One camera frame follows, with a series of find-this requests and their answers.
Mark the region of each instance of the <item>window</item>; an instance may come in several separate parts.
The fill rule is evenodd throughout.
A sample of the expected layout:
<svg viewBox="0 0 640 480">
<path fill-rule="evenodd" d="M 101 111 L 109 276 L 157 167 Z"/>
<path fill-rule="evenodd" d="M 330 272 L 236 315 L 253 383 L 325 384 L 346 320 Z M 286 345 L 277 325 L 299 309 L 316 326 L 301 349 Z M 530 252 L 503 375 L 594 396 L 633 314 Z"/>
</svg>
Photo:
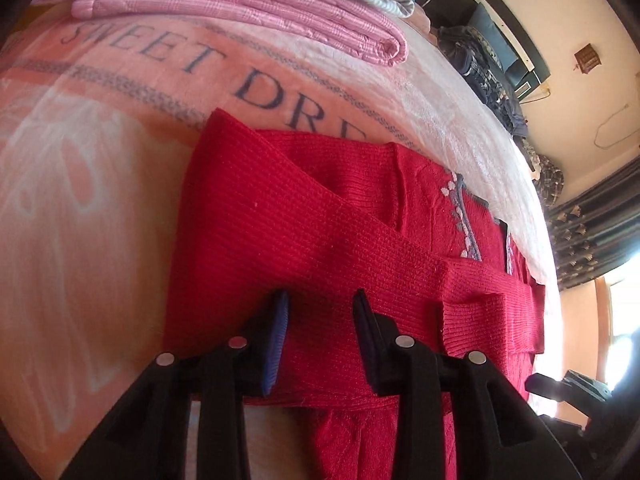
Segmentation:
<svg viewBox="0 0 640 480">
<path fill-rule="evenodd" d="M 640 328 L 640 254 L 604 278 L 610 297 L 610 346 L 604 378 L 613 390 L 631 358 L 629 336 Z"/>
</svg>

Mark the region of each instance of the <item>dark clothing pile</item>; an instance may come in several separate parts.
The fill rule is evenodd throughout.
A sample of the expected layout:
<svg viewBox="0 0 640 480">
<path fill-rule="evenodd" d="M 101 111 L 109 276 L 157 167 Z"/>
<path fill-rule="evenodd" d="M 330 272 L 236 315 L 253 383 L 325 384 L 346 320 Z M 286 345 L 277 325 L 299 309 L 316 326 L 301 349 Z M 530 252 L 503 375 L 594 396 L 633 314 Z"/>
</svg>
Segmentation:
<svg viewBox="0 0 640 480">
<path fill-rule="evenodd" d="M 533 181 L 540 202 L 546 207 L 556 203 L 564 187 L 564 174 L 548 156 L 540 155 L 540 178 Z"/>
<path fill-rule="evenodd" d="M 526 137 L 527 123 L 513 86 L 500 68 L 491 46 L 481 41 L 480 33 L 468 26 L 441 28 L 438 46 L 514 140 Z"/>
</svg>

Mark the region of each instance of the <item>printed lettering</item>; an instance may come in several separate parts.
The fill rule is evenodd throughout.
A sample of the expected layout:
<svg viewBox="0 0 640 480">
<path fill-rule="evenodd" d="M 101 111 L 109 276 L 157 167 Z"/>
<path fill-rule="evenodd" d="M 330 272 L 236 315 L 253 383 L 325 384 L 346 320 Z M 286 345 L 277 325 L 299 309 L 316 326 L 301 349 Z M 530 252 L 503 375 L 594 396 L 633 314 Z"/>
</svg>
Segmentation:
<svg viewBox="0 0 640 480">
<path fill-rule="evenodd" d="M 95 23 L 89 22 L 89 23 L 83 23 L 82 25 L 79 25 L 78 27 L 76 27 L 76 31 L 73 33 L 72 36 L 69 36 L 68 38 L 60 38 L 60 43 L 63 45 L 66 45 L 67 43 L 71 43 L 73 40 L 77 39 L 78 36 L 80 36 L 80 33 L 85 27 L 91 27 L 92 25 L 95 25 Z"/>
<path fill-rule="evenodd" d="M 203 46 L 204 50 L 200 54 L 198 54 L 198 57 L 196 59 L 191 61 L 186 67 L 184 67 L 182 69 L 187 74 L 193 74 L 193 69 L 196 68 L 196 66 L 198 66 L 212 52 L 215 52 L 216 54 L 220 54 L 220 56 L 222 56 L 223 58 L 226 57 L 226 54 L 224 52 L 220 52 L 218 49 L 213 48 L 212 46 L 209 46 L 208 44 L 200 43 L 198 41 L 198 42 L 196 42 L 196 45 Z"/>
<path fill-rule="evenodd" d="M 145 48 L 143 48 L 140 51 L 140 54 L 150 57 L 151 59 L 155 59 L 156 61 L 164 61 L 166 59 L 166 55 L 164 57 L 159 57 L 158 52 L 156 52 L 156 55 L 153 56 L 152 54 L 149 53 L 149 51 L 155 48 L 156 46 L 164 46 L 167 48 L 164 54 L 168 54 L 169 52 L 171 52 L 176 46 L 178 46 L 179 43 L 167 43 L 166 41 L 163 41 L 165 39 L 171 40 L 170 36 L 175 36 L 176 38 L 181 38 L 183 41 L 187 41 L 187 37 L 182 36 L 181 34 L 176 34 L 175 32 L 167 31 L 160 34 L 160 36 L 155 41 L 152 41 Z"/>
<path fill-rule="evenodd" d="M 347 139 L 349 136 L 349 127 L 353 128 L 354 130 L 357 130 L 365 139 L 367 138 L 367 134 L 365 132 L 363 132 L 361 129 L 359 129 L 357 126 L 353 126 L 353 124 L 351 124 L 349 121 L 342 119 L 342 125 L 340 126 L 340 136 L 343 139 Z"/>
<path fill-rule="evenodd" d="M 111 34 L 118 30 L 122 30 L 125 27 L 129 27 L 130 23 L 124 23 L 123 25 L 116 25 L 115 23 L 101 23 L 98 27 L 94 28 L 86 38 L 82 40 L 83 43 L 95 38 L 94 43 L 100 43 L 106 40 Z"/>
<path fill-rule="evenodd" d="M 296 108 L 293 110 L 291 121 L 287 123 L 287 126 L 289 126 L 290 128 L 293 128 L 294 130 L 298 130 L 299 129 L 298 121 L 300 120 L 300 115 L 304 115 L 306 117 L 307 122 L 309 123 L 309 127 L 311 128 L 311 131 L 315 133 L 316 125 L 314 124 L 314 119 L 318 121 L 322 120 L 322 118 L 324 118 L 324 110 L 322 110 L 322 107 L 318 103 L 316 103 L 312 98 L 307 97 L 301 92 L 298 92 L 298 93 L 300 94 L 300 98 L 296 103 Z M 313 113 L 307 113 L 303 110 L 305 103 L 307 101 L 313 103 L 316 106 L 316 110 Z"/>
<path fill-rule="evenodd" d="M 148 28 L 151 31 L 156 30 L 154 27 L 149 27 L 148 25 L 134 25 L 133 27 L 131 27 L 127 32 L 125 32 L 122 36 L 116 38 L 116 40 L 114 40 L 112 43 L 110 43 L 110 46 L 114 46 L 116 48 L 121 48 L 122 50 L 129 50 L 133 45 L 129 44 L 126 46 L 122 46 L 120 44 L 120 42 L 122 40 L 124 40 L 125 38 L 142 38 L 144 36 L 144 34 L 136 34 L 136 32 L 138 30 L 140 30 L 141 28 Z"/>
<path fill-rule="evenodd" d="M 275 95 L 273 98 L 268 101 L 269 95 L 265 95 L 265 97 L 260 96 L 260 102 L 257 102 L 257 96 L 254 96 L 253 99 L 249 99 L 247 94 L 249 90 L 252 88 L 252 85 L 256 80 L 264 81 L 263 85 L 269 85 L 275 91 Z M 280 85 L 280 82 L 270 76 L 267 73 L 261 72 L 257 68 L 254 68 L 253 71 L 249 74 L 249 77 L 245 80 L 242 86 L 236 91 L 234 94 L 238 99 L 242 99 L 242 101 L 249 103 L 253 106 L 257 106 L 258 108 L 262 108 L 263 110 L 271 110 L 273 108 L 277 108 L 282 104 L 282 100 L 284 99 L 284 90 Z"/>
</svg>

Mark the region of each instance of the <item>red sweater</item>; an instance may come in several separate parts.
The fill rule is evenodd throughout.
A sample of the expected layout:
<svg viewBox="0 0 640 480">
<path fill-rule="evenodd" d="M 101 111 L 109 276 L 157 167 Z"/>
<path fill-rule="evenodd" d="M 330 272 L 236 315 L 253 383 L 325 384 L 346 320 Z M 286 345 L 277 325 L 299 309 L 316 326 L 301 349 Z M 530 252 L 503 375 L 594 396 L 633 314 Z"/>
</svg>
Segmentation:
<svg viewBox="0 0 640 480">
<path fill-rule="evenodd" d="M 523 395 L 543 351 L 544 288 L 461 176 L 398 144 L 256 132 L 216 110 L 182 190 L 165 348 L 208 351 L 276 288 L 290 293 L 289 329 L 268 402 L 314 408 L 323 478 L 391 472 L 396 400 L 366 383 L 358 288 L 435 351 L 481 350 Z"/>
</svg>

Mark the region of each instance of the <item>electrical wire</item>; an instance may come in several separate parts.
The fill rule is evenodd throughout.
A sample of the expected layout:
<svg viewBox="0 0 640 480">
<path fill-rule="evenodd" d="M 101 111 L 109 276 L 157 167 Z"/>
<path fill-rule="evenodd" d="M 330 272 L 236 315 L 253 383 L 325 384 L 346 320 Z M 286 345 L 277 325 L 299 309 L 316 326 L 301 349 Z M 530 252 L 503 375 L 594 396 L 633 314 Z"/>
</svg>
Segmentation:
<svg viewBox="0 0 640 480">
<path fill-rule="evenodd" d="M 596 136 L 593 137 L 593 145 L 596 148 L 599 148 L 600 150 L 608 150 L 609 148 L 613 148 L 616 144 L 619 144 L 623 140 L 627 140 L 632 135 L 635 135 L 636 133 L 640 132 L 640 128 L 638 128 L 638 129 L 632 131 L 630 134 L 622 137 L 622 139 L 618 139 L 616 142 L 612 142 L 611 144 L 608 144 L 607 146 L 601 146 L 600 144 L 598 144 L 598 136 L 600 135 L 600 129 L 605 124 L 607 124 L 610 120 L 612 120 L 616 115 L 618 115 L 621 112 L 624 112 L 627 108 L 629 108 L 629 103 L 626 103 L 622 108 L 620 108 L 620 110 L 617 110 L 617 111 L 613 112 L 609 117 L 607 117 L 607 119 L 604 122 L 600 123 L 600 125 L 596 128 Z"/>
<path fill-rule="evenodd" d="M 535 103 L 536 101 L 542 101 L 542 99 L 546 99 L 547 97 L 550 97 L 551 96 L 551 88 L 547 88 L 546 91 L 547 91 L 547 94 L 545 96 L 538 97 L 536 99 L 532 99 L 531 101 L 520 101 L 520 104 L 521 105 L 527 105 L 529 103 Z"/>
</svg>

